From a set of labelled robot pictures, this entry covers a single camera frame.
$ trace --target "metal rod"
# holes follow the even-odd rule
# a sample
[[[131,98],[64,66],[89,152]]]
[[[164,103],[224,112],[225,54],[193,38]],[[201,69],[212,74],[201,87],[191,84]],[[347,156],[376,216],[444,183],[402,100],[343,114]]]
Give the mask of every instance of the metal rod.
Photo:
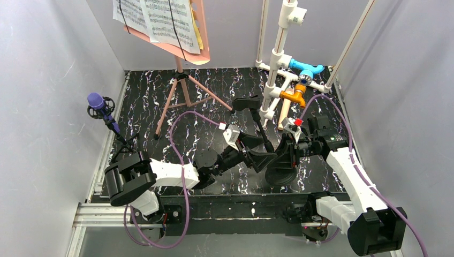
[[[196,79],[194,79],[192,76],[189,76],[189,80],[194,82],[198,87],[200,87],[203,91],[205,91],[208,95],[213,97],[216,101],[218,101],[220,104],[222,104],[224,107],[226,107],[229,111],[232,110],[232,108],[226,104],[224,101],[222,101],[219,97],[217,97],[213,92],[211,92],[208,88],[200,84]]]
[[[182,73],[183,65],[181,64],[181,58],[176,55],[174,55],[174,56],[175,56],[175,62],[177,63],[177,71],[178,71],[178,73]],[[181,88],[183,89],[183,95],[185,96],[185,103],[189,107],[189,106],[191,106],[191,99],[189,98],[189,92],[187,90],[186,79],[180,80],[180,83],[181,83]]]
[[[165,103],[164,110],[162,110],[161,118],[159,119],[159,123],[157,125],[155,135],[159,135],[159,133],[161,131],[161,126],[162,126],[162,123],[164,122],[165,113],[167,112],[167,109],[169,108],[170,101],[172,100],[172,97],[173,97],[173,93],[175,92],[175,88],[177,87],[177,83],[178,83],[178,81],[175,80],[173,82],[172,88],[170,89],[170,93],[169,93],[169,96],[167,97],[167,101]]]
[[[337,71],[339,70],[340,65],[342,64],[342,61],[344,60],[345,56],[347,55],[350,46],[353,44],[354,39],[356,38],[356,35],[359,32],[359,29],[361,28],[362,24],[366,20],[367,15],[369,14],[369,11],[371,10],[372,6],[374,5],[375,0],[369,0],[369,2],[366,5],[366,8],[364,8],[364,11],[362,12],[361,17],[358,20],[358,23],[355,26],[355,29],[352,32],[352,35],[349,38],[349,41],[344,47],[344,51],[342,51],[342,54],[339,57],[339,60],[337,60],[336,66],[334,66],[331,75],[329,76],[328,82],[325,84],[327,88],[331,88],[332,82],[336,78]]]
[[[260,33],[259,33],[259,48],[257,50],[257,60],[256,62],[262,62],[262,53],[263,53],[263,45],[265,41],[265,30],[267,25],[267,18],[268,18],[268,0],[263,0],[262,5],[262,19],[260,21]]]

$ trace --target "blue pipe fitting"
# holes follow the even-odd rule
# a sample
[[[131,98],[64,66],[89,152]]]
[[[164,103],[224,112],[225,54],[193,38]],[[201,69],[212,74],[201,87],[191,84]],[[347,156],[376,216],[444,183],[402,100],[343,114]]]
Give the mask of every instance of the blue pipe fitting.
[[[323,65],[317,65],[317,67],[314,67],[309,64],[300,63],[293,58],[289,62],[289,68],[297,68],[301,70],[301,73],[298,76],[298,80],[305,86],[308,86],[312,82],[314,74],[319,74],[324,70]]]

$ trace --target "orange pipe fitting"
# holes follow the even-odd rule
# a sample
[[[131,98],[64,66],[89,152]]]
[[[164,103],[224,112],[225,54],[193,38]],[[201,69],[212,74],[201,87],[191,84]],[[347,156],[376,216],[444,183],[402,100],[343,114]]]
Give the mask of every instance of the orange pipe fitting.
[[[282,91],[279,97],[283,99],[288,99],[294,103],[299,103],[299,108],[304,109],[306,107],[306,101],[304,101],[304,98],[302,98],[302,96],[304,95],[305,92],[306,86],[302,84],[297,84],[295,86],[295,91],[293,94],[288,94]]]

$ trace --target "tripod legs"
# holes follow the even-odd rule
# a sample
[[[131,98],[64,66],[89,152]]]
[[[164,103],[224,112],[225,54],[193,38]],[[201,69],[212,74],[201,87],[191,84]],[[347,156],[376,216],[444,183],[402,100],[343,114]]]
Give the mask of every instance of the tripod legs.
[[[165,102],[164,110],[162,110],[161,118],[159,119],[159,123],[157,125],[156,132],[155,132],[155,135],[154,135],[154,139],[158,139],[159,138],[159,133],[161,132],[161,126],[162,126],[162,123],[164,122],[165,114],[167,113],[167,110],[168,110],[169,105],[170,105],[170,101],[172,100],[173,93],[175,92],[177,84],[178,84],[178,80],[175,79],[175,81],[173,82],[172,88],[170,89],[169,96],[167,97],[167,101]]]
[[[117,140],[120,141],[123,145],[122,147],[116,152],[116,154],[112,157],[112,160],[110,161],[111,163],[115,163],[117,161],[117,157],[121,154],[121,153],[134,153],[134,149],[132,149],[132,147],[134,146],[134,138],[137,138],[139,136],[138,133],[132,135],[131,138],[129,138],[128,140],[126,140],[124,137],[122,137],[121,135],[117,135]]]

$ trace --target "wire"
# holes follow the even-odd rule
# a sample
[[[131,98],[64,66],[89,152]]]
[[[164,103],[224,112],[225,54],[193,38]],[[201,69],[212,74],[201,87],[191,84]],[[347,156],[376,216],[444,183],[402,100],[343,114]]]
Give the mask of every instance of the wire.
[[[128,33],[130,34],[131,32],[129,32],[129,27],[128,27],[128,25],[126,24],[126,19],[125,19],[125,16],[124,16],[124,14],[123,14],[123,10],[122,10],[122,0],[119,0],[119,2],[118,2],[118,7],[120,8],[120,13],[122,13],[123,20],[125,21],[126,29],[128,30]]]
[[[164,221],[162,222],[163,225],[165,225],[165,221],[167,221],[167,213],[164,216]]]
[[[321,227],[322,227],[322,225],[323,225],[323,222],[324,222],[324,221],[325,221],[325,218],[324,218],[324,217],[322,217],[322,222],[320,222],[320,225],[319,225],[319,226],[318,226],[317,228],[321,228]]]
[[[125,230],[126,230],[127,235],[129,236],[129,238],[130,238],[134,243],[136,243],[136,244],[138,244],[138,245],[141,245],[141,246],[148,246],[148,244],[146,244],[146,243],[142,243],[142,242],[140,242],[140,241],[137,241],[137,239],[135,239],[135,238],[131,235],[131,233],[129,232],[129,229],[127,228],[127,225],[126,225],[126,212],[127,212],[127,208],[128,208],[128,205],[126,205],[126,207],[125,207],[125,213],[124,213],[124,215],[123,215],[123,225],[124,225],[124,227],[125,227]]]
[[[178,155],[178,158],[180,159],[180,163],[181,163],[181,183],[183,185],[183,193],[184,193],[184,198],[185,198],[185,204],[186,204],[186,220],[185,220],[185,226],[183,228],[183,233],[181,234],[180,238],[178,238],[178,240],[173,243],[172,245],[158,245],[156,242],[153,242],[151,241],[147,236],[145,236],[145,234],[143,234],[142,230],[140,230],[140,227],[139,225],[137,224],[137,220],[135,219],[135,215],[131,215],[131,218],[132,218],[132,222],[134,223],[134,226],[135,228],[137,229],[137,231],[139,232],[139,234],[142,236],[142,238],[148,242],[151,246],[154,246],[154,247],[157,247],[157,248],[160,248],[160,249],[170,249],[170,248],[174,248],[175,246],[177,246],[179,243],[181,243],[181,241],[183,240],[183,238],[185,237],[186,235],[186,232],[187,232],[187,228],[189,226],[189,197],[188,197],[188,194],[187,194],[187,188],[186,188],[186,180],[185,180],[185,171],[184,171],[184,161],[183,161],[183,157],[182,155],[180,154],[180,152],[178,151],[174,141],[173,141],[173,131],[175,129],[175,126],[176,124],[180,121],[180,119],[182,118],[182,116],[186,115],[186,114],[195,114],[201,118],[203,118],[204,120],[210,122],[211,124],[215,125],[215,126],[219,126],[219,123],[217,122],[214,122],[212,121],[211,119],[203,116],[202,114],[198,113],[198,112],[195,112],[195,111],[185,111],[183,112],[180,116],[177,117],[177,119],[175,119],[175,121],[173,122],[172,126],[170,127],[170,145],[172,146],[172,148],[174,149],[175,153]],[[124,217],[123,217],[123,221],[125,222],[125,226],[126,226],[126,211],[124,213]]]
[[[421,235],[418,233],[418,231],[416,230],[416,228],[414,227],[414,225],[388,200],[386,199],[377,189],[375,189],[374,187],[371,187],[371,184],[369,183],[369,181],[364,177],[364,175],[362,174],[362,172],[359,170],[358,166],[355,164],[355,160],[354,160],[354,156],[353,156],[353,152],[352,152],[352,149],[353,149],[353,143],[352,143],[352,130],[349,126],[349,124],[347,123],[344,115],[342,114],[342,112],[340,111],[339,107],[329,98],[327,97],[326,95],[314,95],[312,96],[312,98],[309,100],[309,102],[307,102],[306,104],[306,108],[304,109],[304,111],[302,112],[301,116],[300,116],[300,119],[303,119],[304,117],[304,114],[306,114],[307,110],[308,110],[308,107],[309,105],[312,103],[312,101],[314,101],[316,98],[318,97],[321,97],[321,98],[325,98],[327,99],[333,106],[334,108],[336,109],[336,111],[339,113],[341,119],[342,119],[342,122],[344,122],[345,124],[345,127],[347,128],[347,132],[349,134],[349,151],[350,151],[350,159],[352,161],[352,164],[353,164],[353,167],[355,168],[356,172],[358,173],[358,175],[361,177],[362,181],[367,185],[369,186],[370,190],[372,190],[372,192],[374,192],[378,198],[380,198],[380,200],[382,200],[384,203],[386,203],[386,205],[391,208],[396,214],[397,216],[399,216],[406,224],[407,226],[410,228],[410,230],[413,232],[414,236],[416,237],[416,240],[418,241],[419,243],[419,246],[421,247],[421,251],[422,251],[422,255],[424,257],[428,257],[428,253],[427,253],[427,249],[426,249],[426,245],[424,244],[424,242],[422,241],[422,237]]]
[[[173,31],[175,32],[175,36],[177,37],[178,44],[180,45],[181,53],[183,54],[183,59],[185,61],[187,61],[186,56],[184,55],[183,47],[181,47],[180,39],[178,38],[177,29],[175,28],[175,21],[173,20],[173,13],[172,13],[172,6],[170,5],[170,0],[168,0],[168,1],[169,1],[170,17],[172,18]]]

